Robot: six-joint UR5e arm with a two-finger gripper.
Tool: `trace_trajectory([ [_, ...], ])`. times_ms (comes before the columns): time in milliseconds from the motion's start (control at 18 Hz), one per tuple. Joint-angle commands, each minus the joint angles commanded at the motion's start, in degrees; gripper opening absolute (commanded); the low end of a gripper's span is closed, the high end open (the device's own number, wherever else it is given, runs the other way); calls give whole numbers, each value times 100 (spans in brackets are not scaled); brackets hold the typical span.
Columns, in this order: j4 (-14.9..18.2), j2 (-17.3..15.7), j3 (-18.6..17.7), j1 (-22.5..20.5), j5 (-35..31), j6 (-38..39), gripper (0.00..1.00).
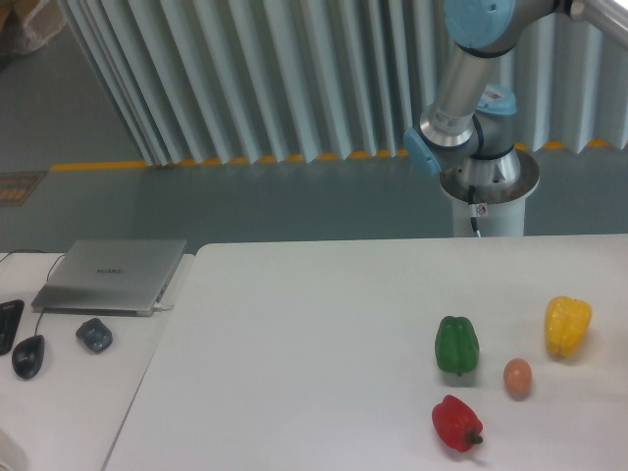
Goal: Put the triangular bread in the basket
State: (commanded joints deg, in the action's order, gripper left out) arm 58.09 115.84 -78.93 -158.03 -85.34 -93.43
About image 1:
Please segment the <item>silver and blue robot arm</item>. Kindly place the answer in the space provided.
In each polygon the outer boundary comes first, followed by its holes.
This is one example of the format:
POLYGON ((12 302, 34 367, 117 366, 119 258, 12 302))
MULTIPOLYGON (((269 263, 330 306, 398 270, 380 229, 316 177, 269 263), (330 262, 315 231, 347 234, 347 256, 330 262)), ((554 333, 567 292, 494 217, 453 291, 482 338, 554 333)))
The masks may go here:
POLYGON ((455 47, 436 99, 403 136, 411 162, 429 176, 471 156, 473 115, 495 60, 509 52, 523 30, 552 14, 587 22, 627 45, 625 1, 445 1, 445 26, 455 47))

